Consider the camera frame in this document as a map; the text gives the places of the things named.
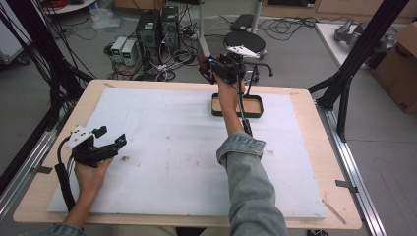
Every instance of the gray floor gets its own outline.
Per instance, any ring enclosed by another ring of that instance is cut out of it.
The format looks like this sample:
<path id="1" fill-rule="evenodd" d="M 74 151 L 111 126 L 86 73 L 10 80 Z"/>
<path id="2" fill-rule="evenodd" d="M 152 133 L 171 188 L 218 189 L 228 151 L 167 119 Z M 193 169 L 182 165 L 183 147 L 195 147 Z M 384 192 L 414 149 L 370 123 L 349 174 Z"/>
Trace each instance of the gray floor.
<path id="1" fill-rule="evenodd" d="M 89 17 L 86 11 L 64 16 L 64 23 L 78 23 Z M 207 20 L 208 26 L 222 21 Z M 73 28 L 68 37 L 75 53 L 98 77 L 112 72 L 103 48 L 117 35 L 128 35 L 136 22 L 123 20 L 120 29 L 94 31 L 91 21 Z M 227 24 L 218 24 L 208 33 L 224 33 Z M 273 67 L 274 76 L 261 69 L 259 86 L 308 88 L 334 74 L 336 63 L 319 34 L 302 28 L 286 41 L 276 41 L 264 32 L 268 55 L 264 62 Z M 221 39 L 207 37 L 212 54 L 218 54 Z M 173 82 L 206 83 L 197 67 L 183 67 L 175 71 Z M 19 151 L 35 125 L 48 109 L 48 86 L 33 65 L 11 65 L 0 72 L 0 173 Z M 318 98 L 322 91 L 313 94 Z M 386 229 L 387 235 L 415 235 L 417 232 L 417 116 L 403 114 L 371 76 L 361 70 L 351 86 L 346 138 L 364 178 L 365 184 Z M 13 208 L 0 222 L 0 235 L 17 235 L 26 231 L 45 229 L 50 225 L 21 224 L 13 220 Z M 86 227 L 89 235 L 110 235 L 110 226 Z M 329 230 L 330 235 L 369 235 L 366 226 L 360 230 Z M 306 235 L 305 230 L 290 229 L 291 235 Z"/>

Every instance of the wooden table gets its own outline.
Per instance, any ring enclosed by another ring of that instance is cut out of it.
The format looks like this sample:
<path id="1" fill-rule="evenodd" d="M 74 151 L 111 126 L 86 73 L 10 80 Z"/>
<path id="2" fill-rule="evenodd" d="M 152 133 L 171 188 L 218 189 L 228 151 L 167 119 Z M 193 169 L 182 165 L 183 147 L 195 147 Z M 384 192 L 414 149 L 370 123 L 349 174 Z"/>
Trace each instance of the wooden table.
<path id="1" fill-rule="evenodd" d="M 92 115 L 105 88 L 140 89 L 181 89 L 217 92 L 217 86 L 206 84 L 156 83 L 95 80 L 89 83 L 79 103 L 60 133 L 57 143 L 45 158 L 43 166 L 53 167 L 57 163 L 56 152 L 60 141 L 67 137 L 75 125 L 85 126 Z M 256 93 L 288 94 L 293 104 L 297 121 L 302 132 L 307 153 L 315 173 L 327 218 L 315 221 L 287 220 L 289 228 L 306 229 L 359 229 L 362 226 L 353 199 L 346 188 L 337 187 L 335 180 L 344 180 L 334 152 L 331 148 L 325 128 L 316 110 L 316 106 L 306 89 L 252 87 Z M 62 150 L 64 162 L 70 152 Z M 58 186 L 54 172 L 38 173 L 26 192 L 14 214 L 18 222 L 62 222 L 67 213 L 48 212 L 47 208 Z M 195 217 L 169 215 L 133 215 L 133 214 L 91 214 L 87 223 L 96 224 L 132 224 L 189 227 L 228 227 L 226 217 Z"/>

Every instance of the denim sleeve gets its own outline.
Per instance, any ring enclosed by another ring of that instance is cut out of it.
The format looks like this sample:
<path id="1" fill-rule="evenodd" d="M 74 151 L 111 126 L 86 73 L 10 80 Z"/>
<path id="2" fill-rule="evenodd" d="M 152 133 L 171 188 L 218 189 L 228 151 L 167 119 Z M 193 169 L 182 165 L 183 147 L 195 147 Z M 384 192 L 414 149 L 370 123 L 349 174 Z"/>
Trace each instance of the denim sleeve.
<path id="1" fill-rule="evenodd" d="M 41 233 L 25 233 L 19 236 L 86 236 L 83 230 L 69 224 L 57 224 Z"/>
<path id="2" fill-rule="evenodd" d="M 275 189 L 261 165 L 265 142 L 245 133 L 229 136 L 217 151 L 228 175 L 230 235 L 288 235 L 275 206 Z"/>

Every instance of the tray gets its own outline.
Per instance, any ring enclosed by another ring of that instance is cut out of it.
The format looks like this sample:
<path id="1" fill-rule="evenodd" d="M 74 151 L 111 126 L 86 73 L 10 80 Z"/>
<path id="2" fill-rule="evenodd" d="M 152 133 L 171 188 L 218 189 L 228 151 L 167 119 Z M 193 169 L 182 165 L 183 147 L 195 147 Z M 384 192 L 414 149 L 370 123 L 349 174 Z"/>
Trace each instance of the tray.
<path id="1" fill-rule="evenodd" d="M 262 99 L 258 95 L 244 95 L 243 106 L 245 108 L 245 114 L 247 118 L 260 118 L 264 113 L 262 106 Z M 220 100 L 218 99 L 218 93 L 215 93 L 211 97 L 211 114 L 213 116 L 223 116 L 220 107 Z M 236 107 L 236 114 L 240 117 L 239 105 Z"/>

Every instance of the white board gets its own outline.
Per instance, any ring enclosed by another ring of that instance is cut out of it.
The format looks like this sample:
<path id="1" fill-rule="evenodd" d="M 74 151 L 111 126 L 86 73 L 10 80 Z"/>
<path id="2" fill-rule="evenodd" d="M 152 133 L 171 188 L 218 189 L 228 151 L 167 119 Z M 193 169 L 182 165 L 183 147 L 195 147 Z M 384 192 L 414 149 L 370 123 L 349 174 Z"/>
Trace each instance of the white board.
<path id="1" fill-rule="evenodd" d="M 326 43 L 328 50 L 331 53 L 331 56 L 335 60 L 338 66 L 341 66 L 346 60 L 347 55 L 349 55 L 352 50 L 352 46 L 349 46 L 344 41 L 334 40 L 334 32 L 339 29 L 343 24 L 325 24 L 325 23 L 316 23 L 316 28 L 322 37 L 322 40 Z M 358 25 L 350 26 L 350 32 L 352 33 Z M 363 64 L 361 69 L 370 69 L 369 66 Z"/>
<path id="2" fill-rule="evenodd" d="M 96 146 L 126 134 L 91 212 L 226 216 L 227 175 L 215 157 L 227 134 L 210 114 L 212 92 L 107 88 L 87 128 L 107 126 Z M 250 119 L 254 137 L 267 142 L 262 164 L 287 219 L 326 217 L 288 95 L 260 94 L 264 114 Z M 71 175 L 73 193 L 78 186 Z M 58 188 L 49 211 L 66 211 Z"/>

